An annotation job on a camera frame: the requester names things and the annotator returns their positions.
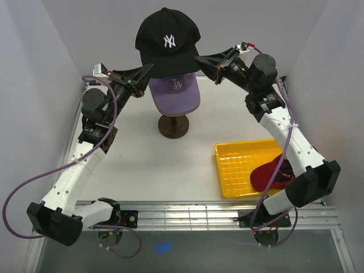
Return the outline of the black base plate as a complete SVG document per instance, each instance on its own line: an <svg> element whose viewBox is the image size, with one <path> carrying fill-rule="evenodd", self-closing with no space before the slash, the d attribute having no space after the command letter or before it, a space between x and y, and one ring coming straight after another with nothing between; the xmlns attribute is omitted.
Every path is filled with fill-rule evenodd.
<svg viewBox="0 0 364 273"><path fill-rule="evenodd" d="M237 216L233 218L234 222L239 223L239 227L241 228L249 228L250 221L253 217L253 210L240 209L238 210ZM258 213L254 220L254 227L258 227L266 224L267 222L272 221L276 217L280 216L282 213L278 213L275 215L269 215L268 213ZM280 227L288 228L291 226L291 220L288 215L280 218L277 222L274 222L270 225L270 227L277 227L279 224Z"/></svg>
<svg viewBox="0 0 364 273"><path fill-rule="evenodd" d="M137 210L121 210L117 212L117 225L136 229L138 227L138 215Z"/></svg>

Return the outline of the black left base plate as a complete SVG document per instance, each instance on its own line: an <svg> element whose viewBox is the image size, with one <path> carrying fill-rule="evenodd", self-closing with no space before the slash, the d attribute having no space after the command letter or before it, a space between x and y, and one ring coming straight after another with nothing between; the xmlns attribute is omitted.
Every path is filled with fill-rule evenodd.
<svg viewBox="0 0 364 273"><path fill-rule="evenodd" d="M137 210L121 210L117 212L117 225L136 229L138 227L138 215Z"/></svg>

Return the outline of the beige cap black letter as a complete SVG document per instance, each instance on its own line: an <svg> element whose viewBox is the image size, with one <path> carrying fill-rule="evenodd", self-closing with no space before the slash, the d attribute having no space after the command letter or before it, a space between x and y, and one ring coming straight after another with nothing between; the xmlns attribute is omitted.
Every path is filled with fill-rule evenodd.
<svg viewBox="0 0 364 273"><path fill-rule="evenodd" d="M200 103L155 101L155 106L162 115L174 117L195 111L200 106Z"/></svg>

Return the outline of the aluminium front rail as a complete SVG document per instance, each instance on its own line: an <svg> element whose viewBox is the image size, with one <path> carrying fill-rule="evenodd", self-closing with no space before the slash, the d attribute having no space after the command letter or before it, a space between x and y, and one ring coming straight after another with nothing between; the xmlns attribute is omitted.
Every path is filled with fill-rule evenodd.
<svg viewBox="0 0 364 273"><path fill-rule="evenodd" d="M137 210L137 231L236 231L239 227L233 218L241 211L243 215L255 208L255 202L158 202L124 201L122 210ZM341 223L333 206L314 202L297 210L296 230L340 229Z"/></svg>

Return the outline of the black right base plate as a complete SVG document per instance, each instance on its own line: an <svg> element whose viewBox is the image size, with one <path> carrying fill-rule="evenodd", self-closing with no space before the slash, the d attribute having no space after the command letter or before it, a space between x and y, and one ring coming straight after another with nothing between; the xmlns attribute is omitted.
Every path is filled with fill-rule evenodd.
<svg viewBox="0 0 364 273"><path fill-rule="evenodd" d="M234 222L239 223L239 227L241 228L249 228L250 221L253 217L253 210L240 209L238 210L237 216L233 218ZM258 213L254 220L254 227L258 227L266 224L267 222L272 221L276 217L280 216L282 213L278 213L275 215L269 215L268 213ZM291 220L288 215L280 218L277 222L274 222L270 225L270 227L277 227L279 224L280 227L288 228L291 226Z"/></svg>

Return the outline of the purple LA cap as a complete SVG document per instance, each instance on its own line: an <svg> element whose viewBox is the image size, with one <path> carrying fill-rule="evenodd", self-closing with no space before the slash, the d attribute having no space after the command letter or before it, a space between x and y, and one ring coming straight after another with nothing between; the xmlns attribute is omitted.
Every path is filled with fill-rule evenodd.
<svg viewBox="0 0 364 273"><path fill-rule="evenodd" d="M150 78L148 87L156 102L190 102L200 103L200 90L196 74L186 73L164 78Z"/></svg>

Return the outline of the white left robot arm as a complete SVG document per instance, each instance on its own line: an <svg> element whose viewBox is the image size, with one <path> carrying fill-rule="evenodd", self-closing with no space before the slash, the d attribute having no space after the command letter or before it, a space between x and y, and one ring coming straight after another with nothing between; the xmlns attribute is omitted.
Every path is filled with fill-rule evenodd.
<svg viewBox="0 0 364 273"><path fill-rule="evenodd" d="M144 96L153 64L126 71L109 71L99 63L91 81L107 87L86 88L82 95L82 130L73 155L52 189L40 203L32 202L27 215L35 231L65 246L73 245L84 229L101 224L115 227L120 205L101 197L82 209L77 200L94 169L110 150L117 134L115 122L130 97Z"/></svg>

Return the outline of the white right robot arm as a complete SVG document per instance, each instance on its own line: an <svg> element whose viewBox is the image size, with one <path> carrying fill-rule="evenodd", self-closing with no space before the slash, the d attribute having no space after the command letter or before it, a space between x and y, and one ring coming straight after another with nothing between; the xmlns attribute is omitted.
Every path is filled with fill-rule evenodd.
<svg viewBox="0 0 364 273"><path fill-rule="evenodd" d="M255 218L264 226L284 217L292 208L301 208L330 195L341 171L335 161L327 161L300 131L293 111L282 92L276 92L278 71L275 59L259 52L250 66L241 59L239 47L207 56L196 56L202 72L219 85L227 79L247 92L245 104L250 114L282 148L282 159L291 164L295 178L280 192L262 196L253 211L250 228L257 230Z"/></svg>

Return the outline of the yellow plastic tray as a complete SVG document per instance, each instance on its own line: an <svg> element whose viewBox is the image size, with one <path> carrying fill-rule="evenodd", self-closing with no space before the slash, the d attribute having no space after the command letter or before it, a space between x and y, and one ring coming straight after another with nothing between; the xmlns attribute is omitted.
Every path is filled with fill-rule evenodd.
<svg viewBox="0 0 364 273"><path fill-rule="evenodd" d="M217 143L214 151L221 192L226 199L260 197L262 192L251 185L250 174L282 153L274 139Z"/></svg>

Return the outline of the dark wooden round stand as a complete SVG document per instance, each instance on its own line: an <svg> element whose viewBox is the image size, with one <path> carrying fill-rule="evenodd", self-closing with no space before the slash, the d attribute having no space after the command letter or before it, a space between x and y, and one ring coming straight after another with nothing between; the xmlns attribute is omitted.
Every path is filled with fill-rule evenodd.
<svg viewBox="0 0 364 273"><path fill-rule="evenodd" d="M189 119L186 115L168 117L162 115L158 120L158 129L168 139L183 137L189 130Z"/></svg>

